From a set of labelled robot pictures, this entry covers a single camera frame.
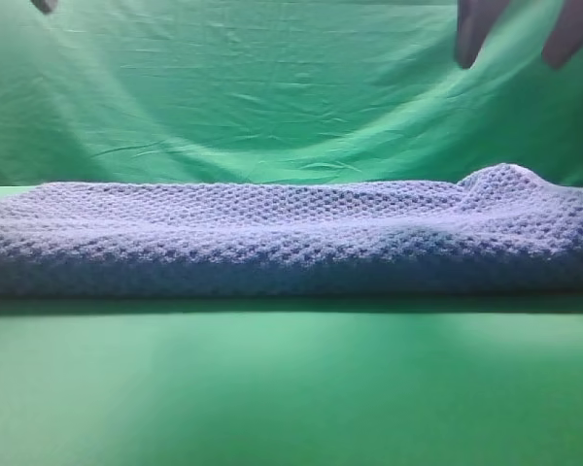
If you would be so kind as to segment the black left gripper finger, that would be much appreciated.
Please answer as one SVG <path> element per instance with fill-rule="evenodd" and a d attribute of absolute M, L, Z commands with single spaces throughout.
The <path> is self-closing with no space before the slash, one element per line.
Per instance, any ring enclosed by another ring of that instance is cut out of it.
<path fill-rule="evenodd" d="M 509 0 L 458 0 L 455 61 L 467 70 L 474 63 L 484 41 L 509 5 Z"/>
<path fill-rule="evenodd" d="M 543 61 L 561 68 L 583 47 L 583 0 L 565 0 L 542 49 Z"/>

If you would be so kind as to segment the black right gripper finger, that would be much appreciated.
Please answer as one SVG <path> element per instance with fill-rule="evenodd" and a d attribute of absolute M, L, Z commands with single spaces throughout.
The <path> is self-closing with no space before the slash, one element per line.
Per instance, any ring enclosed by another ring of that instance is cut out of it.
<path fill-rule="evenodd" d="M 58 6 L 58 0 L 31 0 L 32 5 L 43 15 L 49 15 Z"/>

